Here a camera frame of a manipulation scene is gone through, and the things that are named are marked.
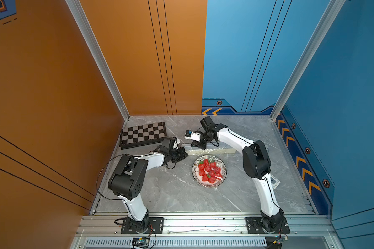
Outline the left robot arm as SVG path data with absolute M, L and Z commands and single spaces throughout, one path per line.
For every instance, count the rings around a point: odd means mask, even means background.
M 128 215 L 123 219 L 127 229 L 145 233 L 150 228 L 149 211 L 143 204 L 140 192 L 146 172 L 168 163 L 176 164 L 188 157 L 176 137 L 165 137 L 162 145 L 148 154 L 133 156 L 123 154 L 108 181 L 108 189 L 122 201 Z

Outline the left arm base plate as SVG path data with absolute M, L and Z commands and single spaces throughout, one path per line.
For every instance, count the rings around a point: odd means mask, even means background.
M 141 222 L 126 218 L 121 226 L 121 234 L 162 234 L 164 228 L 163 217 L 146 217 Z

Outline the cream plastic wrap dispenser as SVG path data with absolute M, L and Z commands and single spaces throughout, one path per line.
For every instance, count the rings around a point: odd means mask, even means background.
M 198 147 L 192 147 L 191 144 L 183 144 L 182 147 L 185 149 L 189 156 L 204 156 L 204 155 L 217 155 L 217 154 L 233 154 L 236 153 L 236 149 L 225 143 L 219 143 L 216 147 L 213 144 L 208 143 L 206 149 L 200 149 Z

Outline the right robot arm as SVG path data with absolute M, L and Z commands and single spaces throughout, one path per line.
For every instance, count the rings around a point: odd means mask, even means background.
M 249 140 L 230 130 L 225 124 L 216 124 L 207 116 L 200 120 L 203 132 L 187 130 L 185 138 L 191 145 L 206 149 L 207 143 L 222 142 L 243 157 L 243 169 L 253 178 L 260 200 L 262 229 L 267 233 L 281 232 L 287 224 L 285 213 L 276 201 L 271 184 L 271 160 L 265 144 L 261 140 Z

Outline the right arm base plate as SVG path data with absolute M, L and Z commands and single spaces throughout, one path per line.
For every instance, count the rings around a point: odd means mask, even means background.
M 286 218 L 274 222 L 272 219 L 262 217 L 246 217 L 245 222 L 249 234 L 290 234 Z

